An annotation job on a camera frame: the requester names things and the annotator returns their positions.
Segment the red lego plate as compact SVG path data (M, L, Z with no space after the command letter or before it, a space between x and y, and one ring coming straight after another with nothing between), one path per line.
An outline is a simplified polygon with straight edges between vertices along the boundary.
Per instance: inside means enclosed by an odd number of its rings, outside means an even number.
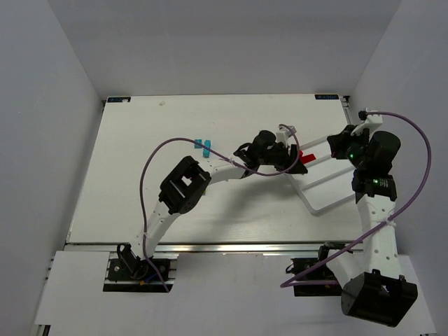
M299 152L299 160L302 164L306 165L310 162L313 162L316 160L315 154L304 154L302 151Z

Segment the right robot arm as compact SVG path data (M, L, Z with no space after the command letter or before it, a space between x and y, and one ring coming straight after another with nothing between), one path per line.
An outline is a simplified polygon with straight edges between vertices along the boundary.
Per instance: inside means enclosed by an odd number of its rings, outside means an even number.
M395 213L397 191L390 174L399 138L385 131L371 132L355 125L327 138L331 155L354 167L352 190L362 228L363 256L353 257L341 247L321 248L331 260L346 316L396 327L418 297L417 286L406 280L398 261Z

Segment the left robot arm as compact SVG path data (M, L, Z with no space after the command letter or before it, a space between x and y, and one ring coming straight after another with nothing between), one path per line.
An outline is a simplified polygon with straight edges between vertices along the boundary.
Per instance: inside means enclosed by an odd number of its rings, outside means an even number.
M151 213L147 212L144 199L144 181L149 168L145 164L139 178L141 232L130 243L117 247L118 259L127 275L137 281L163 277L153 260L157 245L178 217L195 208L210 185L260 175L261 166L273 167L274 176L307 174L299 143L288 142L296 138L293 128L280 125L277 133L260 131L251 142L238 147L232 157L218 153L215 160L198 162L190 155L185 156L162 180Z

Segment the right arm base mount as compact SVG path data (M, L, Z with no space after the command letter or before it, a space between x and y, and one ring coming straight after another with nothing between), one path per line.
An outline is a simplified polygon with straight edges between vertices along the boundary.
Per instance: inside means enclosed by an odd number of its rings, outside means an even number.
M318 262L318 258L292 258L286 267L287 275L295 276L309 269ZM300 279L301 281L336 281L337 278L327 265L314 270ZM308 286L294 286L293 293L296 298L341 298L342 287L339 284L321 284Z

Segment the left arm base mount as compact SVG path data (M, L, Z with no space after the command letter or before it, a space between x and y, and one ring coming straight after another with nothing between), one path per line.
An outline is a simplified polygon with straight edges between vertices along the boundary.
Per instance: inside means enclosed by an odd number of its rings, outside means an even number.
M154 259L166 287L156 271L146 262L137 271L131 272L118 257L110 258L103 285L107 293L168 293L176 278L175 259Z

